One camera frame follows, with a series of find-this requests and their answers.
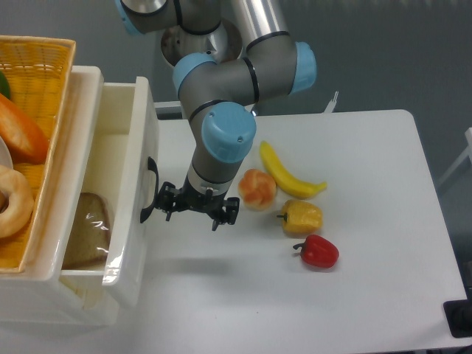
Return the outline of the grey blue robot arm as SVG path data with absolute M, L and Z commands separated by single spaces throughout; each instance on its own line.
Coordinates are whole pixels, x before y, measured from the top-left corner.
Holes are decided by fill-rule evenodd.
M 256 134 L 248 106 L 309 89 L 316 80 L 314 53 L 291 38 L 278 1 L 234 1 L 246 54 L 219 63 L 197 49 L 174 66 L 173 85 L 195 138 L 195 151 L 182 187 L 157 182 L 142 221 L 159 209 L 167 216 L 190 210 L 215 226 L 233 224 L 240 201 L 227 195 Z

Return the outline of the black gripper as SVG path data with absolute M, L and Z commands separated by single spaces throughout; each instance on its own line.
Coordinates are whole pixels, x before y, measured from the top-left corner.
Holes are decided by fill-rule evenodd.
M 204 213 L 211 217 L 212 231 L 216 231 L 220 225 L 235 224 L 240 199 L 238 197 L 224 199 L 224 194 L 217 195 L 212 188 L 204 188 L 203 192 L 199 192 L 188 180 L 184 182 L 180 190 L 166 181 L 158 191 L 154 208 L 166 215 L 166 221 L 170 221 L 172 214 L 176 211 L 190 210 Z

